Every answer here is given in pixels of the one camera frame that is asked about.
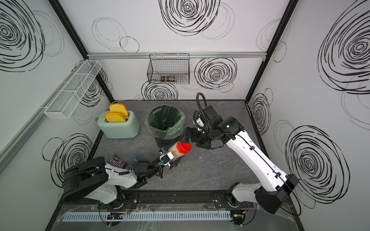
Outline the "small jar in basket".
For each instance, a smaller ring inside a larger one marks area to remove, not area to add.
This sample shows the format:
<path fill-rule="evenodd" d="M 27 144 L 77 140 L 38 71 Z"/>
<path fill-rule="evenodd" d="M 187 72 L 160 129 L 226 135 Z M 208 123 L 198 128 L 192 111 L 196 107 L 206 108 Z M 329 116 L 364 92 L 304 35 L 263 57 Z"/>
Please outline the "small jar in basket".
<path fill-rule="evenodd" d="M 161 82 L 177 82 L 177 77 L 174 76 L 161 76 L 160 77 Z"/>

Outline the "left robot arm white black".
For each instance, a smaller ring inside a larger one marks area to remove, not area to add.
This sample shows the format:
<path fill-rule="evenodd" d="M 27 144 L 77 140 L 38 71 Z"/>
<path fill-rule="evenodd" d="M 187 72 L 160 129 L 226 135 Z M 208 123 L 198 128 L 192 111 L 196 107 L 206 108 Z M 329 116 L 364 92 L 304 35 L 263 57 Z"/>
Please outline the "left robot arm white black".
<path fill-rule="evenodd" d="M 157 158 L 152 163 L 133 162 L 128 169 L 123 169 L 107 163 L 103 157 L 96 157 L 64 172 L 63 200 L 74 202 L 89 198 L 104 204 L 112 203 L 122 197 L 118 187 L 139 189 L 147 179 L 159 174 L 166 166 L 176 167 L 180 160 L 164 164 Z"/>

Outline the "rear toast slice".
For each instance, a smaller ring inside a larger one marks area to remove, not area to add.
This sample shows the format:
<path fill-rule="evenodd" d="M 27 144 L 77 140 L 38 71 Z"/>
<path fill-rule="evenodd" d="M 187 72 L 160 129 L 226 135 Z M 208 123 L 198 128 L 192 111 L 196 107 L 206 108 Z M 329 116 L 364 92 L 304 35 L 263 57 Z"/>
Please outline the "rear toast slice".
<path fill-rule="evenodd" d="M 129 112 L 125 105 L 123 104 L 112 104 L 109 106 L 109 110 L 111 113 L 119 113 L 124 117 L 129 116 Z"/>

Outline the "oatmeal jar clear plastic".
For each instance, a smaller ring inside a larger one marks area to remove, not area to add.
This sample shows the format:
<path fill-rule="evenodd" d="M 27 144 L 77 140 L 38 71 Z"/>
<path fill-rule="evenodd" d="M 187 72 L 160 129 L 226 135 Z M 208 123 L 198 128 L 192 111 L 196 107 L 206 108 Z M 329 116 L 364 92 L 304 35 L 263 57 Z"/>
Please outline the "oatmeal jar clear plastic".
<path fill-rule="evenodd" d="M 174 145 L 172 145 L 172 146 L 168 149 L 168 151 L 169 151 L 169 152 L 171 152 L 171 153 L 172 153 L 172 155 L 173 155 L 173 159 L 172 159 L 172 161 L 175 161 L 175 160 L 177 160 L 178 158 L 181 158 L 181 157 L 183 157 L 183 156 L 185 155 L 185 154 L 181 153 L 181 152 L 178 150 L 177 145 L 178 145 L 178 142 L 177 142 L 177 143 L 175 143 Z"/>

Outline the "aluminium wall rail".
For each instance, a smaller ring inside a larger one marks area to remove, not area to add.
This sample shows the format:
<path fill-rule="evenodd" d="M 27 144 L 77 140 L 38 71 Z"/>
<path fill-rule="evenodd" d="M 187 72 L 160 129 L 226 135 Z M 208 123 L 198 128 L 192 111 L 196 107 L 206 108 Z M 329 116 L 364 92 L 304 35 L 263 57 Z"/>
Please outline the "aluminium wall rail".
<path fill-rule="evenodd" d="M 90 59 L 146 59 L 146 58 L 265 58 L 266 52 L 173 52 L 173 53 L 89 53 L 87 56 Z"/>

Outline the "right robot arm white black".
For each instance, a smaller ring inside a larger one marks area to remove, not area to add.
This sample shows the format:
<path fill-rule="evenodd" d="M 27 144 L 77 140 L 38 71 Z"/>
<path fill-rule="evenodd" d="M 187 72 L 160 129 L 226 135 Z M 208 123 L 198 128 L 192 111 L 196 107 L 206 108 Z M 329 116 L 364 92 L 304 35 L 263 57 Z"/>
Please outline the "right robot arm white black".
<path fill-rule="evenodd" d="M 185 128 L 181 142 L 193 142 L 197 147 L 210 150 L 212 141 L 221 141 L 259 180 L 256 184 L 235 183 L 230 191 L 231 201 L 257 203 L 266 212 L 275 214 L 298 185 L 298 178 L 277 167 L 234 117 L 222 119 L 212 106 L 207 106 L 194 111 L 193 123 L 195 127 Z"/>

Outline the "red jar lid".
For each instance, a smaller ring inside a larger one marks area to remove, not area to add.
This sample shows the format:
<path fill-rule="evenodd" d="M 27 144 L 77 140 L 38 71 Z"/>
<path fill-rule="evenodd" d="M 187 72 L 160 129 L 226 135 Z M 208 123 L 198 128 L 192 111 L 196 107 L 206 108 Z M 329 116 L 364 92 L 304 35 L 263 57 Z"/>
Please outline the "red jar lid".
<path fill-rule="evenodd" d="M 178 152 L 180 154 L 186 155 L 191 151 L 192 144 L 190 142 L 189 143 L 184 143 L 184 142 L 178 141 L 177 144 L 176 144 L 176 149 L 178 150 Z"/>

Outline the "toast slice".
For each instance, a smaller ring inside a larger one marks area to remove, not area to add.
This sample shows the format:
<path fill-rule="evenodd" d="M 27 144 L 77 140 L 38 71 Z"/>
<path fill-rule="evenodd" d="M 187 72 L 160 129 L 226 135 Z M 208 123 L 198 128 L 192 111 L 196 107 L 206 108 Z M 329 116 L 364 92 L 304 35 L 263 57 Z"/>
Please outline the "toast slice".
<path fill-rule="evenodd" d="M 129 112 L 125 105 L 123 104 L 112 104 L 109 106 L 109 110 L 111 113 L 119 113 L 124 117 L 129 116 Z"/>
<path fill-rule="evenodd" d="M 120 113 L 110 112 L 106 113 L 104 117 L 108 123 L 124 123 L 127 121 L 126 118 Z"/>

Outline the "front toast slice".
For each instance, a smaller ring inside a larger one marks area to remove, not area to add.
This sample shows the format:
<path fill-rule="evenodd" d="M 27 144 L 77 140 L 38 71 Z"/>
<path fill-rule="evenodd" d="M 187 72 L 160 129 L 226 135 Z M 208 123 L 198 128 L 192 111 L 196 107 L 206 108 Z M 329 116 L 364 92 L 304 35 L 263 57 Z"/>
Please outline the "front toast slice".
<path fill-rule="evenodd" d="M 104 117 L 108 123 L 124 123 L 127 121 L 126 118 L 120 113 L 110 112 L 106 113 Z"/>

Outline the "purple candy bar wrapper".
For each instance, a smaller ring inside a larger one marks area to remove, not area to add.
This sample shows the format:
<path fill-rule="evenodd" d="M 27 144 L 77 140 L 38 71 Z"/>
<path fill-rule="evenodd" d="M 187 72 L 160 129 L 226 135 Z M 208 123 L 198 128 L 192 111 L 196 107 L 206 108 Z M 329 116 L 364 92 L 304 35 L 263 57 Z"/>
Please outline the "purple candy bar wrapper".
<path fill-rule="evenodd" d="M 122 169 L 124 169 L 126 167 L 126 162 L 123 161 L 121 158 L 119 158 L 117 155 L 113 155 L 107 161 L 107 163 L 114 166 L 114 167 L 118 167 L 118 168 L 122 168 Z"/>

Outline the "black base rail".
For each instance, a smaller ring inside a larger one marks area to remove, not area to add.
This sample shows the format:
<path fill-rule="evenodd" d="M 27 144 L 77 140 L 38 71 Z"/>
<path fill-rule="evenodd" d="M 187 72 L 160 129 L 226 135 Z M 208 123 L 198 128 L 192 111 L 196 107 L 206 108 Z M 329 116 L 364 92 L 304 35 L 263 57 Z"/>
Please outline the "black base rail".
<path fill-rule="evenodd" d="M 145 191 L 145 190 L 119 190 L 117 199 L 112 202 L 104 202 L 103 199 L 88 197 L 67 198 L 62 197 L 63 203 L 93 203 L 103 204 L 103 208 L 109 209 L 136 209 L 140 205 L 164 205 L 164 204 L 205 204 L 216 208 L 244 208 L 255 207 L 258 204 L 265 211 L 274 214 L 290 196 L 285 191 L 265 192 L 256 190 L 256 200 L 237 199 L 231 190 L 218 191 Z"/>

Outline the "mint green toaster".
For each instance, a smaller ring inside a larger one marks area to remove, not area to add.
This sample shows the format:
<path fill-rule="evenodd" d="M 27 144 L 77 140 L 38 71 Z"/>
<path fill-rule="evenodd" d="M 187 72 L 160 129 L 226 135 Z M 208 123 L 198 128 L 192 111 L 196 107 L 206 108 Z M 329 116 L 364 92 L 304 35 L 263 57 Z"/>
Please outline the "mint green toaster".
<path fill-rule="evenodd" d="M 126 122 L 110 123 L 105 119 L 107 111 L 102 113 L 98 118 L 97 125 L 100 130 L 110 139 L 128 139 L 139 134 L 140 123 L 133 111 L 128 111 L 129 116 Z"/>

